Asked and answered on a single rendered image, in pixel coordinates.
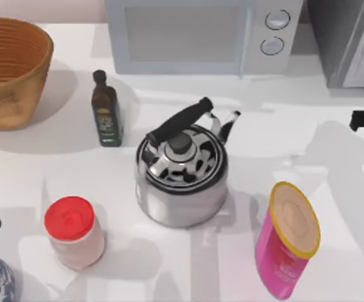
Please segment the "dark olive oil bottle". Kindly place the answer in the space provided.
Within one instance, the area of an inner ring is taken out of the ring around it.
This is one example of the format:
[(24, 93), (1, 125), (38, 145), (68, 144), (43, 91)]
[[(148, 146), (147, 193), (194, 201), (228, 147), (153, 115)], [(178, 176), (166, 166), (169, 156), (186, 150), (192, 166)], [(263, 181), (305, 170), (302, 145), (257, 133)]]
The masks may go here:
[(120, 147), (123, 140), (123, 122), (117, 92), (106, 83), (106, 72), (98, 69), (93, 72), (95, 87), (91, 96), (91, 106), (98, 137), (102, 147)]

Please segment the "microwave oven door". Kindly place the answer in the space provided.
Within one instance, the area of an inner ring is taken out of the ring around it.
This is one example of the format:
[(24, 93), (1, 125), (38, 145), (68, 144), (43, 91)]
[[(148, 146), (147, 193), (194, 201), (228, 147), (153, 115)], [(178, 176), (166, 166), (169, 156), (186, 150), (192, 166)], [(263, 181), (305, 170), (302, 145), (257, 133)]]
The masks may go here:
[(118, 74), (240, 74), (247, 0), (105, 0)]

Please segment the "pale microwave oven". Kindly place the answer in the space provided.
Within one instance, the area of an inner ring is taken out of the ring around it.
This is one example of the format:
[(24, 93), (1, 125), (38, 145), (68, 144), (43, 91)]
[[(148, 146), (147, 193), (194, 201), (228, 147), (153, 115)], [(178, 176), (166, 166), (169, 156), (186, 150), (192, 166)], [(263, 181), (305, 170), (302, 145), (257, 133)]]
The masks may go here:
[[(242, 72), (235, 75), (281, 74), (288, 65), (304, 0), (247, 1), (249, 8), (244, 30)], [(269, 29), (265, 24), (267, 14), (281, 9), (290, 14), (290, 23), (282, 30)], [(261, 52), (259, 47), (263, 40), (273, 36), (283, 39), (285, 48), (278, 55), (267, 56)]]

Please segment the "jar with red lid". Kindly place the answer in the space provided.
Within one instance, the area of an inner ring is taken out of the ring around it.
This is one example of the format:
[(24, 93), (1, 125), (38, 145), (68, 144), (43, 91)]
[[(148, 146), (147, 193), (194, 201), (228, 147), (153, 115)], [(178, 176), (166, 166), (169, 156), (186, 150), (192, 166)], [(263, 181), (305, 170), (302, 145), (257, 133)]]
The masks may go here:
[(87, 199), (58, 199), (47, 208), (43, 224), (57, 258), (66, 267), (81, 271), (103, 255), (104, 233)]

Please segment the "round microwave knob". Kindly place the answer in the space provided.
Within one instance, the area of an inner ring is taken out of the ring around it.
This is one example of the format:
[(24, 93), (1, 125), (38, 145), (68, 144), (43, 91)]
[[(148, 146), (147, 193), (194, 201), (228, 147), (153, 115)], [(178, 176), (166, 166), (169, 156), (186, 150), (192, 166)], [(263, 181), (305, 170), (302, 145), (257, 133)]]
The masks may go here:
[(265, 18), (265, 24), (271, 30), (282, 30), (290, 23), (290, 20), (290, 14), (286, 10), (281, 9), (268, 13)]
[(278, 55), (285, 48), (285, 42), (283, 39), (277, 36), (265, 39), (260, 44), (260, 50), (267, 56)]

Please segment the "pink can with yellow rim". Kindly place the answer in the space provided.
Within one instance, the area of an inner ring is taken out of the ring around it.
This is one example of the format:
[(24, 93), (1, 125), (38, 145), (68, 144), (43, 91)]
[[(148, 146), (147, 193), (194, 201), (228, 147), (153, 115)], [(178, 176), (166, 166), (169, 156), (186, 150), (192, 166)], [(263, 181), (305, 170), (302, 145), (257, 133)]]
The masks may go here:
[(291, 296), (320, 241), (319, 221), (307, 197), (292, 183), (277, 182), (255, 245), (258, 274), (275, 298)]

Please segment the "woven wicker basket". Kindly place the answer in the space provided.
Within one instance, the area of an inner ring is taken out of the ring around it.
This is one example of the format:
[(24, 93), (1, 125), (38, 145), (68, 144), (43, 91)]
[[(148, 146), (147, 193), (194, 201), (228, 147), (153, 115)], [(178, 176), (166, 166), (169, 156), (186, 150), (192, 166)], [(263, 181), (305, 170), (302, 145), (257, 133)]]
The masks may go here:
[(27, 21), (0, 17), (0, 130), (21, 128), (42, 96), (54, 51), (50, 35)]

